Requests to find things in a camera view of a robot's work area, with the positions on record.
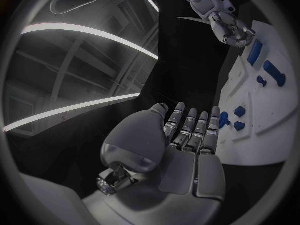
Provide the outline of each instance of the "blue knob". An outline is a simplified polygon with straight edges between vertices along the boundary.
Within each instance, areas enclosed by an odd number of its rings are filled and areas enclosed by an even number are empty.
[[[282,74],[270,61],[265,61],[263,69],[274,78],[279,87],[286,83],[286,76]]]
[[[242,106],[239,106],[235,111],[234,114],[237,115],[239,118],[246,113],[246,109]]]
[[[228,113],[227,112],[222,112],[220,114],[220,129],[224,127],[224,125],[230,125],[231,122],[228,120]]]
[[[264,87],[267,85],[267,81],[265,81],[261,76],[258,76],[256,81]]]
[[[237,121],[237,122],[234,123],[234,128],[235,128],[237,131],[240,131],[240,130],[242,130],[242,129],[245,128],[245,123],[242,123],[242,122]]]

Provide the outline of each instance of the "dark background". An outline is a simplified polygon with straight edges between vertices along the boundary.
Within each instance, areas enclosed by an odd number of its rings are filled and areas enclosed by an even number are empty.
[[[21,0],[0,1],[1,18],[7,21]],[[166,116],[168,119],[176,104],[182,101],[186,105],[182,118],[184,122],[191,108],[196,108],[199,116],[203,111],[210,113],[213,105],[218,104],[232,61],[243,51],[220,43],[207,24],[173,18],[197,18],[185,0],[157,1],[160,9],[159,61],[141,96],[82,114],[29,140],[8,137],[10,149],[21,172],[72,188],[84,198],[97,189],[96,177],[105,169],[100,161],[102,143],[124,118],[149,109],[155,103],[166,103],[170,110]],[[253,19],[268,23],[253,4],[248,3],[249,0],[231,1],[237,8],[235,15],[246,23],[249,24]],[[299,0],[277,2],[286,9],[288,15],[298,14]],[[296,20],[291,19],[290,22],[297,25]],[[282,165],[224,165],[226,200],[215,224],[230,224],[254,206],[276,179]],[[266,224],[299,220],[299,184],[297,181],[285,202]],[[2,224],[27,220],[5,186],[2,186],[1,191]]]

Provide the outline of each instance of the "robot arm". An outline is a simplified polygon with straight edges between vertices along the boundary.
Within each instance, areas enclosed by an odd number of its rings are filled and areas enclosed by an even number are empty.
[[[229,0],[186,0],[203,20],[210,21],[212,31],[224,44],[244,48],[251,44],[255,31],[236,18]]]

